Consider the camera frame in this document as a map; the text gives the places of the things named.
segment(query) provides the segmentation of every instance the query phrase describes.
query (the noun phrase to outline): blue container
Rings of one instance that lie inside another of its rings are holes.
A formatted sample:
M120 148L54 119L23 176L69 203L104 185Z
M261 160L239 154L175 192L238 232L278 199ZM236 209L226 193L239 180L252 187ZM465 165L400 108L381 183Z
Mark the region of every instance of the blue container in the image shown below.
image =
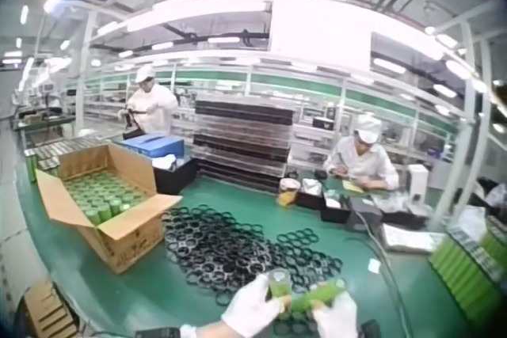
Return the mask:
M124 140L121 144L129 150L133 150L149 158L161 158L168 154L182 158L185 152L182 138L164 134L142 135L137 138Z

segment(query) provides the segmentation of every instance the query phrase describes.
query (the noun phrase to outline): cardboard box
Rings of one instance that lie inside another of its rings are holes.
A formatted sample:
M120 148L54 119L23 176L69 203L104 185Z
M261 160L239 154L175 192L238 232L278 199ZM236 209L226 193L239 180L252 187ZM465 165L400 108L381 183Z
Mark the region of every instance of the cardboard box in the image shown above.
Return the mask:
M29 312L29 326L38 338L73 338L78 328L72 315L62 302L50 281L39 281L31 286L24 296L26 309Z
M146 134L137 138L124 140L121 144L129 150L133 150L149 158L161 158L168 154L182 158L185 154L185 144L183 139L178 136Z
M59 156L60 178L40 170L37 183L46 213L52 221L74 227L116 273L124 272L162 240L160 215L181 199L157 194L151 160L108 144ZM104 169L114 172L150 198L128 211L94 226L65 189L71 180Z

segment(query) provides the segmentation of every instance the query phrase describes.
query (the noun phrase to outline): gloved hand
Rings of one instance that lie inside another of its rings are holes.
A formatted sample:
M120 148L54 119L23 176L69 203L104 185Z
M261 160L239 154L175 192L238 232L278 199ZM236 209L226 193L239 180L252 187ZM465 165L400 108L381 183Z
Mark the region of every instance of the gloved hand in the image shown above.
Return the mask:
M233 297L222 321L241 336L250 338L268 326L278 314L283 313L291 297L273 298L266 301L268 276L259 275L246 284Z
M339 294L330 308L321 302L312 306L321 338L357 338L357 305L349 292Z
M120 111L118 111L118 119L121 121L127 114L128 110L126 108L120 109Z
M158 108L158 104L152 104L150 107L146 109L146 114L151 114L153 111L155 111Z
M335 176L338 176L338 177L346 177L347 176L347 169L344 166L339 165L337 168L334 168L333 170L331 170L331 173Z

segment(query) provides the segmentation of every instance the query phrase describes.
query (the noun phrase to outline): cardboard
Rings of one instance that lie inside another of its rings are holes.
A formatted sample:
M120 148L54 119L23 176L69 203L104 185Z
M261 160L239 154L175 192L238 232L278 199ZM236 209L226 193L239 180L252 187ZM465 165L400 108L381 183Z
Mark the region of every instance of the cardboard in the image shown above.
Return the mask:
M131 267L162 240L160 215L180 196L157 194L151 160L120 146L108 144L59 157L60 178L36 171L46 213L52 221L74 227L98 256L115 272ZM150 198L109 221L94 226L82 213L62 180L107 169Z
M33 331L39 338L76 337L78 329L72 315L49 281L41 281L30 287L25 304Z

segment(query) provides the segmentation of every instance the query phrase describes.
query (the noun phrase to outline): green workbench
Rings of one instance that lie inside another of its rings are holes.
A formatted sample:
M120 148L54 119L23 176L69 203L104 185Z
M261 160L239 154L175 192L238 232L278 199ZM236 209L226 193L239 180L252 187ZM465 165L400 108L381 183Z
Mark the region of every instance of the green workbench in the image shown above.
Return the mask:
M23 150L26 150L27 144L26 144L26 135L27 134L36 134L44 131L48 131L51 127L57 127L62 126L64 124L70 124L71 125L71 136L74 136L74 122L76 118L75 116L69 116L69 115L63 115L59 116L57 118L53 118L50 120L41 121L38 123L24 123L19 122L15 127L14 130L17 131L21 138L21 146L23 147Z
M17 168L17 191L29 232L50 276L94 329L132 334L136 329L219 320L223 309L209 294L186 284L179 267L166 259L162 244L123 275L114 275L74 229L48 220L24 163ZM229 211L240 222L262 224L269 239L310 227L320 237L311 248L343 260L342 276L357 302L358 323L376 319L383 336L403 336L396 303L383 277L367 270L372 251L349 239L366 241L363 234L322 222L308 209L279 207L273 195L206 178L198 178L183 196L181 205L206 203ZM467 335L465 319L426 256L392 256L391 262L414 336Z

